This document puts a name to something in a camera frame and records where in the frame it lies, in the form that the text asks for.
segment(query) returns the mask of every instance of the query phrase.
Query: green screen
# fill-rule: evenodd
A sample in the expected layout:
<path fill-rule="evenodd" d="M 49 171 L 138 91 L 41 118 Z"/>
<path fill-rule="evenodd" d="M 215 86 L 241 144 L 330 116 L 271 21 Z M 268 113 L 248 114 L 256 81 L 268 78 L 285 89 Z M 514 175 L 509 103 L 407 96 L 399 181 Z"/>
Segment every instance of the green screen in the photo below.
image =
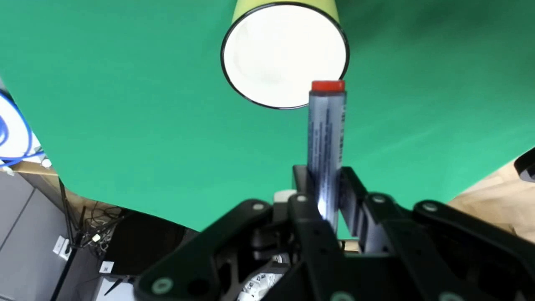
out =
<path fill-rule="evenodd" d="M 2 0 L 0 73 L 67 188 L 193 230 L 292 188 L 307 109 L 226 83 L 231 0 Z M 534 146 L 534 0 L 340 0 L 345 166 L 412 206 Z"/>

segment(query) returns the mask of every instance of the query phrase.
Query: screw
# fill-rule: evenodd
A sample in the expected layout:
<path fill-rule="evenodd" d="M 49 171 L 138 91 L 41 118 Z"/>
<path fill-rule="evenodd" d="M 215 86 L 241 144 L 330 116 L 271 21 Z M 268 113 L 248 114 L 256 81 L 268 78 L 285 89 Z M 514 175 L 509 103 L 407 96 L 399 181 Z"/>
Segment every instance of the screw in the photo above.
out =
<path fill-rule="evenodd" d="M 372 198 L 377 205 L 385 205 L 387 203 L 387 200 L 383 198 L 383 196 L 373 196 Z"/>
<path fill-rule="evenodd" d="M 261 211 L 261 210 L 265 210 L 263 205 L 255 205 L 255 206 L 253 206 L 253 211 Z"/>
<path fill-rule="evenodd" d="M 429 211 L 429 213 L 437 213 L 439 211 L 437 205 L 434 205 L 434 203 L 425 203 L 422 208 L 425 211 Z"/>
<path fill-rule="evenodd" d="M 171 278 L 159 278 L 153 283 L 153 293 L 154 295 L 168 295 L 173 290 L 173 280 Z"/>
<path fill-rule="evenodd" d="M 462 297 L 452 293 L 452 292 L 444 292 L 440 297 L 439 297 L 439 301 L 465 301 Z"/>
<path fill-rule="evenodd" d="M 332 295 L 332 301 L 355 301 L 355 298 L 345 292 L 337 292 Z"/>

